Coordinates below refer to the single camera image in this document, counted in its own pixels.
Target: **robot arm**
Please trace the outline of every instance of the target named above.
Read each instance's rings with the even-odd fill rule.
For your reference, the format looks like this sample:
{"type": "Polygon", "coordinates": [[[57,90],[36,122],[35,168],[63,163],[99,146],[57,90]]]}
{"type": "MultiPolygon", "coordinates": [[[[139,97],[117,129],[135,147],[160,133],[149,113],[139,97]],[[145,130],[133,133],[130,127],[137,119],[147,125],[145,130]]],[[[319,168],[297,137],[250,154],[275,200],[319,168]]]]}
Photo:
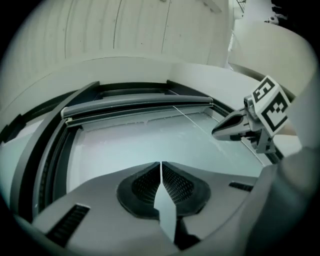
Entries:
{"type": "Polygon", "coordinates": [[[266,76],[254,91],[244,98],[244,108],[226,116],[213,130],[212,135],[220,141],[240,141],[247,138],[257,153],[276,151],[273,137],[284,129],[288,117],[285,110],[290,105],[281,86],[266,76]]]}

